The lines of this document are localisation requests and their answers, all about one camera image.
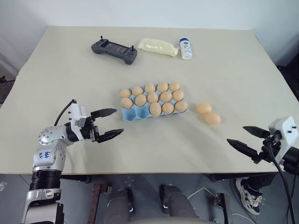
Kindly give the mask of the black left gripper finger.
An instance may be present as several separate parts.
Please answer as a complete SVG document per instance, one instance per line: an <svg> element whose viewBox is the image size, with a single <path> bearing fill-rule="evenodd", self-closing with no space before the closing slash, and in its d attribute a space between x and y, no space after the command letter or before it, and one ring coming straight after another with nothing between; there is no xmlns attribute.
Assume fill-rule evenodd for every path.
<svg viewBox="0 0 299 224"><path fill-rule="evenodd" d="M105 132L103 135L99 135L99 137L97 138L96 141L98 143L102 143L102 142L111 140L111 139L115 138L116 136L120 135L123 131L124 131L124 129L115 129L115 130Z"/></svg>
<svg viewBox="0 0 299 224"><path fill-rule="evenodd" d="M100 110L91 112L91 117L92 117L92 120L96 120L97 118L103 118L103 117L110 116L111 114L113 114L115 112L117 112L117 110L113 109L113 108L100 109Z"/></svg>

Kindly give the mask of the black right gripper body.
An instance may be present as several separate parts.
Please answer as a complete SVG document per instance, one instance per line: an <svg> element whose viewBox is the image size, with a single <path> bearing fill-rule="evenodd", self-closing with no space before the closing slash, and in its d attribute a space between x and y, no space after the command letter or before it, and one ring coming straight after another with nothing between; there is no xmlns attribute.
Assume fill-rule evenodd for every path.
<svg viewBox="0 0 299 224"><path fill-rule="evenodd" d="M268 149L272 151L273 157L275 157L281 147L280 140L277 136L270 136L263 140L263 145L261 148L261 152L254 158L254 163L259 163L260 161L264 160L266 162L272 162L271 155L268 152Z"/></svg>

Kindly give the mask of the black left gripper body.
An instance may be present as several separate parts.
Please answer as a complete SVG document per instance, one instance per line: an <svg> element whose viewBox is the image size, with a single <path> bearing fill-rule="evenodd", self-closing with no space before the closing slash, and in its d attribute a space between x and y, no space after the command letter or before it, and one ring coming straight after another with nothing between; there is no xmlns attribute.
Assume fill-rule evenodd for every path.
<svg viewBox="0 0 299 224"><path fill-rule="evenodd" d="M99 139L98 127L94 124L94 121L95 119L91 116L87 117L84 126L80 130L83 139L91 140L91 142L98 141Z"/></svg>

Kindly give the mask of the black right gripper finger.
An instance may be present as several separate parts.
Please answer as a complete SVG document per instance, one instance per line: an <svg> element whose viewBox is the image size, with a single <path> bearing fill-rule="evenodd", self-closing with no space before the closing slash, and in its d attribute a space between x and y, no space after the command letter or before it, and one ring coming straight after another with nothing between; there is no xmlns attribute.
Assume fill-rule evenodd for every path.
<svg viewBox="0 0 299 224"><path fill-rule="evenodd" d="M258 153L256 150L248 147L246 144L244 144L238 140L227 139L227 142L238 152L248 156L253 161L258 161Z"/></svg>
<svg viewBox="0 0 299 224"><path fill-rule="evenodd" d="M251 135L254 135L261 139L266 139L271 135L269 131L261 129L256 126L243 126L243 129L245 129Z"/></svg>

